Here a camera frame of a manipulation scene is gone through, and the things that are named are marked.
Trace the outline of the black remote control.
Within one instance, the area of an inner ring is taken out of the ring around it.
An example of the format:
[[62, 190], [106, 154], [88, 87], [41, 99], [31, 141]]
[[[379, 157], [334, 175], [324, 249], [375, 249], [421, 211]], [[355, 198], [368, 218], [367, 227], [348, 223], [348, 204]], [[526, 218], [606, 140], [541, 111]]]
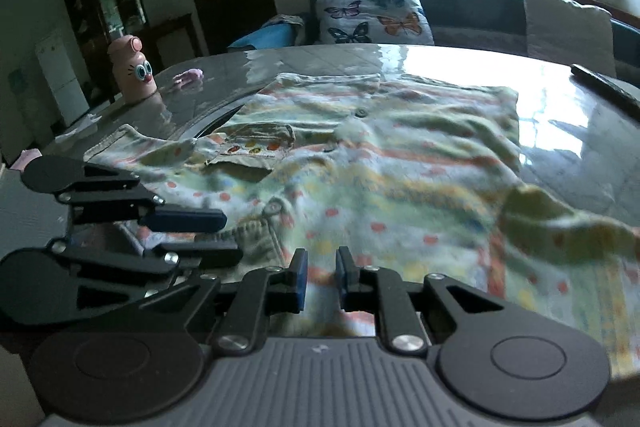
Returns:
[[579, 86], [599, 95], [630, 117], [639, 117], [639, 102], [610, 80], [578, 64], [570, 65], [570, 72]]

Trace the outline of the dark teal sofa bench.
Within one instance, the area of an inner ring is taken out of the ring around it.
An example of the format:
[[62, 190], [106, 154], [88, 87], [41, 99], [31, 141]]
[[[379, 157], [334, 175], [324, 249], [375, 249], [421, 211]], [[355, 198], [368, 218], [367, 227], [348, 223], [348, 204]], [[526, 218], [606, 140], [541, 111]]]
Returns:
[[[639, 19], [598, 0], [573, 0], [597, 5], [612, 17], [616, 76], [639, 83]], [[454, 46], [525, 56], [524, 0], [420, 0], [439, 46]]]

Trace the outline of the small pink toy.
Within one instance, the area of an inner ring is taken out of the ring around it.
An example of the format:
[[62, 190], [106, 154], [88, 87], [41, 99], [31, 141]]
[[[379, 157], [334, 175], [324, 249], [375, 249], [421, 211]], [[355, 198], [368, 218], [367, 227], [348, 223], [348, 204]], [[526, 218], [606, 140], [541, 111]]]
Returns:
[[204, 79], [204, 72], [199, 68], [189, 68], [183, 72], [172, 77], [172, 82], [175, 86], [186, 86], [187, 84], [202, 81]]

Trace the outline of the butterfly print pillow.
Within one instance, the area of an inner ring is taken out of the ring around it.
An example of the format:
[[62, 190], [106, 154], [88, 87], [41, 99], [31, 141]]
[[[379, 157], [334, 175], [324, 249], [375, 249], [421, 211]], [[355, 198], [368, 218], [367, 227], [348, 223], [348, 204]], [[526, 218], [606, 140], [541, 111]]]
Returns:
[[420, 0], [317, 0], [314, 10], [325, 44], [435, 44]]

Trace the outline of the pink cartoon-eyed water bottle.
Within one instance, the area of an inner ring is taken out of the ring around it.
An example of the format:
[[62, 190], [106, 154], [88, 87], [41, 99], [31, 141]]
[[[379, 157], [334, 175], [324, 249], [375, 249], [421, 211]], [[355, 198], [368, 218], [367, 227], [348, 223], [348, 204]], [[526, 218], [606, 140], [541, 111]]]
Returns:
[[127, 105], [137, 104], [157, 90], [150, 62], [142, 52], [142, 41], [133, 35], [114, 40], [107, 49], [118, 89]]

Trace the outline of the pink object at table edge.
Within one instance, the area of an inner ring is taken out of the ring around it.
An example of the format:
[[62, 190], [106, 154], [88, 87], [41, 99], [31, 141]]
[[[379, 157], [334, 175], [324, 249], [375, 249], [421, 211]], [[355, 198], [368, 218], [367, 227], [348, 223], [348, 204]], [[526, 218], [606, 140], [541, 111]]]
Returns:
[[23, 172], [25, 168], [34, 160], [42, 156], [39, 148], [29, 148], [28, 150], [22, 150], [20, 156], [11, 165], [10, 169]]

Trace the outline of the dark wooden cabinet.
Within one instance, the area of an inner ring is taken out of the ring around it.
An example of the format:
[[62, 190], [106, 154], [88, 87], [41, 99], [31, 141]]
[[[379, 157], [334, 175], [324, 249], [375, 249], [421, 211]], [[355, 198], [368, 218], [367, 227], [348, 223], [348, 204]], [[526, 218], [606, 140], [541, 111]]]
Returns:
[[89, 78], [80, 87], [89, 105], [113, 102], [119, 94], [107, 48], [119, 37], [142, 39], [154, 72], [203, 54], [190, 12], [167, 15], [154, 24], [143, 0], [64, 0], [70, 26]]

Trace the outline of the blue cushion with cloth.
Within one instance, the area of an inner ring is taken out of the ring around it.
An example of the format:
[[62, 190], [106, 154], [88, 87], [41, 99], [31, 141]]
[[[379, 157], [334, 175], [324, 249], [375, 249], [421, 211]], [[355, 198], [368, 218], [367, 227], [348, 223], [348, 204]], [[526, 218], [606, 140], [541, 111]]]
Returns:
[[236, 39], [229, 51], [280, 49], [300, 46], [306, 36], [306, 22], [299, 15], [279, 14], [267, 20], [261, 28]]

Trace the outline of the plain white pillow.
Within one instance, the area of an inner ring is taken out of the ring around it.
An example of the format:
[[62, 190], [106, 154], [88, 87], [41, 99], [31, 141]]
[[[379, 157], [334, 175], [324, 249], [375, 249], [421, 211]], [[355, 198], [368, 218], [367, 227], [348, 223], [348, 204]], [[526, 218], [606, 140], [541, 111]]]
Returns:
[[573, 0], [524, 0], [527, 54], [616, 77], [611, 13]]

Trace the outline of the white refrigerator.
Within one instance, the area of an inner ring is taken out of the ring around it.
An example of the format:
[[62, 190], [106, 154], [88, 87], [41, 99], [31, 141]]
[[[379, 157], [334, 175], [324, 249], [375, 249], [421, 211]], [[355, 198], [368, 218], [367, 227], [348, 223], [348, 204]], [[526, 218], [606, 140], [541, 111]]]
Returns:
[[89, 110], [61, 34], [55, 30], [35, 46], [36, 57], [58, 111], [70, 127]]

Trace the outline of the colourful patterned children's garment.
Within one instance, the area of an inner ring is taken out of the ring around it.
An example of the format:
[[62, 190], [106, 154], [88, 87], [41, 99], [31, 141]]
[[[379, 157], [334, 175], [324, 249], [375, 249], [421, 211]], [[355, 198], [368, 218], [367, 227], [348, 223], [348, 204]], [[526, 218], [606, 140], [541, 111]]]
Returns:
[[309, 301], [279, 329], [361, 334], [336, 309], [337, 248], [407, 281], [440, 272], [581, 329], [618, 378], [639, 370], [639, 232], [518, 174], [515, 92], [400, 75], [281, 74], [203, 138], [119, 127], [85, 160], [136, 174], [171, 204], [219, 209], [240, 277], [309, 254]]

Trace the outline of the white paper on table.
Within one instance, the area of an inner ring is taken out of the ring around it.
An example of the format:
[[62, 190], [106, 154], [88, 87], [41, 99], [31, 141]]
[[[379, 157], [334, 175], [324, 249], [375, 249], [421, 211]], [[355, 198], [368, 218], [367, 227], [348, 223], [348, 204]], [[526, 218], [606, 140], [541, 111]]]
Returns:
[[72, 140], [79, 140], [81, 138], [85, 138], [85, 136], [93, 134], [93, 132], [98, 130], [98, 124], [101, 119], [101, 115], [93, 113], [88, 113], [85, 116], [82, 116], [75, 122], [75, 124], [72, 124], [62, 134], [57, 135], [54, 138], [54, 143], [62, 144]]

